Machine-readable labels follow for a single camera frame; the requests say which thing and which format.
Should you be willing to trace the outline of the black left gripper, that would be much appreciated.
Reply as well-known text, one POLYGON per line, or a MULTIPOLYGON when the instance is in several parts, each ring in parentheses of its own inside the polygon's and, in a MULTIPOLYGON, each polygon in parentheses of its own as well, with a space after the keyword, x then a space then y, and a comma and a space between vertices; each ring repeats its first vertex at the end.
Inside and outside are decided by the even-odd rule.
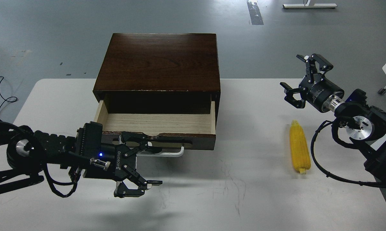
POLYGON ((114 196, 118 198, 143 196, 152 186, 163 183, 162 180, 146 180, 136 171, 138 153, 142 151, 150 154, 158 153, 158 148, 153 147, 148 141, 147 135, 143 133, 121 132, 122 144, 102 143, 99 149, 85 153, 89 161, 85 165, 84 177, 115 180, 114 196), (134 142, 137 145, 129 148, 127 142, 134 142), (128 188, 126 180, 136 188, 128 188))

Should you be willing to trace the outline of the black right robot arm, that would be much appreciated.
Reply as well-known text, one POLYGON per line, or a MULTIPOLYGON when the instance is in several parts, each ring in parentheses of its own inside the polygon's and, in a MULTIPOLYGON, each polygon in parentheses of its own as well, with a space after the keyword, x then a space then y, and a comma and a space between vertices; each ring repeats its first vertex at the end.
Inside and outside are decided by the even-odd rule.
POLYGON ((327 176, 335 180, 361 186, 386 188, 386 112, 366 102, 366 92, 357 88, 343 100, 344 90, 325 77, 333 65, 320 54, 297 55, 306 66, 306 74, 298 88, 291 88, 281 82, 285 101, 296 108, 304 108, 306 102, 321 113, 331 111, 335 120, 324 121, 311 141, 311 154, 315 165, 327 176), (365 170, 378 182, 348 180, 334 175, 318 164, 314 155, 314 143, 318 133, 331 125, 333 140, 339 145, 359 150, 366 158, 365 170))

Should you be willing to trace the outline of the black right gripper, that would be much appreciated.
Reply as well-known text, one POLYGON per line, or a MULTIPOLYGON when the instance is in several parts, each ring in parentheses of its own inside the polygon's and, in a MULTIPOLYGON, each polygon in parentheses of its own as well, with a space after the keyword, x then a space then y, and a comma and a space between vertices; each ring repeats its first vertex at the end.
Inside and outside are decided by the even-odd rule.
POLYGON ((299 88, 291 88, 287 83, 280 82, 284 88, 284 100, 295 108, 304 108, 305 101, 308 101, 319 112, 328 112, 329 98, 333 95, 342 98, 344 90, 325 78, 325 73, 333 69, 327 59, 320 54, 311 56, 296 55, 306 65, 306 75, 299 84, 299 88), (294 94, 299 93, 301 100, 296 100, 294 94))

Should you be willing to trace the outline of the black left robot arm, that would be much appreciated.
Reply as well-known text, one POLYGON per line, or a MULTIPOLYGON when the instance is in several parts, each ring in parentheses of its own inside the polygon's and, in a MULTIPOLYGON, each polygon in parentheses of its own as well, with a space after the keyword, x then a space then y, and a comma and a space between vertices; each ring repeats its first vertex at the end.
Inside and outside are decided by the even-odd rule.
POLYGON ((147 135, 122 132, 118 145, 102 142, 102 124, 89 122, 77 136, 33 131, 0 120, 0 194, 47 181, 59 197, 71 196, 83 177, 116 182, 114 196, 139 197, 161 180, 146 180, 136 170, 137 154, 154 153, 147 135))

